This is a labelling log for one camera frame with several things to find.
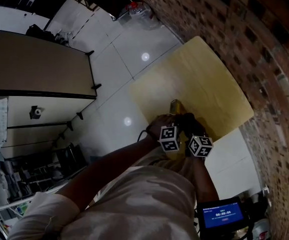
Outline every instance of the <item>blue screen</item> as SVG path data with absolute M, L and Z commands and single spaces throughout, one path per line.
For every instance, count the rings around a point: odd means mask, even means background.
M 203 217 L 206 228 L 226 225 L 244 218 L 237 202 L 218 207 L 204 208 Z

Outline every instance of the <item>brick wall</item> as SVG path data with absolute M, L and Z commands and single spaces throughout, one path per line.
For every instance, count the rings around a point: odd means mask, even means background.
M 289 0 L 144 1 L 184 42 L 201 36 L 245 93 L 255 116 L 241 131 L 270 189 L 272 239 L 289 240 Z

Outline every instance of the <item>hand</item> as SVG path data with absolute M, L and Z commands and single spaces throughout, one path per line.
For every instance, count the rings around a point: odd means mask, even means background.
M 146 131 L 149 132 L 149 135 L 155 137 L 155 141 L 157 141 L 160 138 L 161 127 L 170 127 L 174 119 L 175 116 L 171 114 L 159 115 L 152 121 L 151 124 L 149 124 Z

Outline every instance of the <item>electronic device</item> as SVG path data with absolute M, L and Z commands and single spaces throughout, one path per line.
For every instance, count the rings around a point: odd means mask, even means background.
M 229 240 L 235 231 L 249 226 L 244 239 L 253 229 L 239 197 L 197 204 L 201 240 Z

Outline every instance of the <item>wrist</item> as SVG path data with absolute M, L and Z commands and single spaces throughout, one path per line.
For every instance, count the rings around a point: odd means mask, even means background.
M 194 162 L 201 164 L 203 166 L 205 165 L 206 159 L 204 157 L 194 156 L 193 154 L 191 154 L 191 157 Z
M 146 137 L 143 139 L 148 145 L 157 148 L 159 147 L 160 143 L 155 140 L 151 135 L 147 134 Z

